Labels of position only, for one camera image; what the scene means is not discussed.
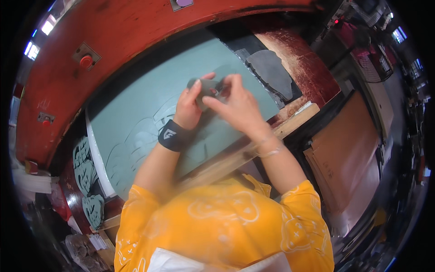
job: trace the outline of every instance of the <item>red emergency stop button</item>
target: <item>red emergency stop button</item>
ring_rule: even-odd
[[[92,57],[90,55],[86,55],[80,60],[80,66],[85,69],[89,69],[92,66],[92,62]]]

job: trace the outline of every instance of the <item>yellow shirt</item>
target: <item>yellow shirt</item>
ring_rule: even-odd
[[[223,269],[242,269],[282,251],[293,272],[333,271],[330,235],[311,183],[277,203],[269,185],[244,177],[254,190],[229,179],[187,190],[165,205],[133,185],[121,213],[115,271],[146,271],[156,248]]]

